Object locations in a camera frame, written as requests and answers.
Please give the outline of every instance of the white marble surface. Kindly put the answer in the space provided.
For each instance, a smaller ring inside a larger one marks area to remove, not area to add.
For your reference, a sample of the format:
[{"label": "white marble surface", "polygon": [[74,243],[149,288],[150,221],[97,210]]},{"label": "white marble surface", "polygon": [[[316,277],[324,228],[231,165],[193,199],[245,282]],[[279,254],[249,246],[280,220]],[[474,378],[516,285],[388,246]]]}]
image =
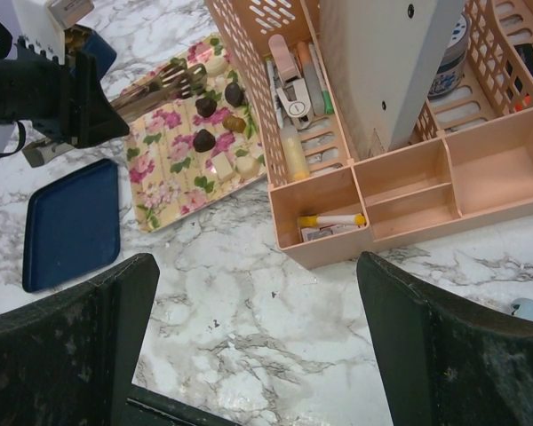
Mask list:
[{"label": "white marble surface", "polygon": [[[85,24],[119,54],[103,82],[109,97],[213,30],[200,0],[95,4]],[[305,271],[281,254],[264,182],[179,225],[140,233],[119,140],[39,170],[22,155],[0,162],[0,313],[48,294],[20,286],[29,196],[104,157],[120,166],[119,260],[149,252],[162,271],[135,383],[253,426],[391,424],[355,263]],[[384,256],[500,311],[533,298],[533,217]]]}]

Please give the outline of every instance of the brown candy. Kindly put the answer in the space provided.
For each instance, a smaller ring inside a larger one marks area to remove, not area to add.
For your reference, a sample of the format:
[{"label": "brown candy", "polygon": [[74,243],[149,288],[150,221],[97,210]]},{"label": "brown candy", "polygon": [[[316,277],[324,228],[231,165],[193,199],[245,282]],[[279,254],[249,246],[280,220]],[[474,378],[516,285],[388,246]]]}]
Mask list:
[{"label": "brown candy", "polygon": [[243,133],[247,123],[243,118],[235,117],[234,115],[228,115],[223,119],[223,127],[227,130],[231,130],[237,133]]},{"label": "brown candy", "polygon": [[215,137],[206,129],[199,130],[194,138],[194,150],[205,153],[215,146]]},{"label": "brown candy", "polygon": [[217,109],[217,102],[213,98],[201,98],[195,102],[195,109],[197,109],[197,113],[201,117],[208,118],[215,113],[215,110]]},{"label": "brown candy", "polygon": [[241,86],[235,82],[228,84],[225,88],[225,100],[235,108],[240,107],[245,100]]}]

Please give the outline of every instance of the floral placemat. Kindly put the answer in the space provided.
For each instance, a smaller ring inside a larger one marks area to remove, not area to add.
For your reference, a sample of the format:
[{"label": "floral placemat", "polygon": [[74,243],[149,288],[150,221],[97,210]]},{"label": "floral placemat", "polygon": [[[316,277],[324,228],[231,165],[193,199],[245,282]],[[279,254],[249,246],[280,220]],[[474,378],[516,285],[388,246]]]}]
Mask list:
[{"label": "floral placemat", "polygon": [[[176,58],[187,59],[191,67],[197,63],[205,65],[217,56],[229,60],[220,36],[213,34]],[[131,87],[145,83],[165,65]],[[195,102],[200,97],[193,97],[168,103],[131,124],[131,134],[126,139],[126,158],[135,214],[142,231],[152,232],[172,224],[265,175],[263,149],[252,106],[234,108],[224,99],[224,90],[232,81],[244,89],[243,81],[231,65],[222,75],[208,77],[204,96],[213,97],[218,103],[216,112],[209,118],[202,118],[196,112]],[[223,128],[222,121],[228,114],[246,121],[243,134]],[[208,130],[217,141],[206,153],[194,150],[194,137],[201,129]],[[235,174],[232,179],[219,182],[211,164],[211,158],[219,153],[226,154],[233,168],[237,157],[252,155],[262,163],[260,172],[252,180],[243,181]]]}]

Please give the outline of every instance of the plastic organizer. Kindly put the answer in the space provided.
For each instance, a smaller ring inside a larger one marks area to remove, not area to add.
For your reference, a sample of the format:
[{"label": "plastic organizer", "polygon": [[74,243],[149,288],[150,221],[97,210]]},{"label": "plastic organizer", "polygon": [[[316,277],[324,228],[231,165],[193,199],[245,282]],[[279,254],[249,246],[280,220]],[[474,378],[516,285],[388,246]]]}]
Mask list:
[{"label": "plastic organizer", "polygon": [[[510,40],[526,28],[529,39],[521,43],[533,43],[533,0],[469,0],[470,47],[462,83],[440,101],[426,101],[412,145],[362,161],[350,148],[355,122],[344,121],[331,85],[337,83],[331,69],[338,66],[339,52],[326,67],[316,38],[318,1],[206,3],[257,109],[278,245],[306,268],[533,214],[533,78],[513,48],[518,42]],[[510,26],[506,20],[512,15],[521,19]],[[287,176],[263,60],[276,33],[290,47],[314,41],[337,107],[329,125],[313,133],[331,132],[338,155],[312,171],[335,169],[296,183]],[[461,114],[454,118],[448,111]],[[363,228],[302,242],[299,216],[360,211],[367,219]]]}]

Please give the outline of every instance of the round container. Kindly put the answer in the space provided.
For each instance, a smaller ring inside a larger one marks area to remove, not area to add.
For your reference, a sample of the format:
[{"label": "round container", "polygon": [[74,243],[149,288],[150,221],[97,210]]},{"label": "round container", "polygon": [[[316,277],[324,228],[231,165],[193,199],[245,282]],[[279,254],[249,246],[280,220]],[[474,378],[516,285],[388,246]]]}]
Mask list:
[{"label": "round container", "polygon": [[442,62],[433,85],[428,91],[428,97],[434,98],[445,95],[457,88],[464,73],[465,54],[468,50],[468,36],[470,34],[470,20],[465,14],[460,19],[452,32],[448,49],[444,52]]}]

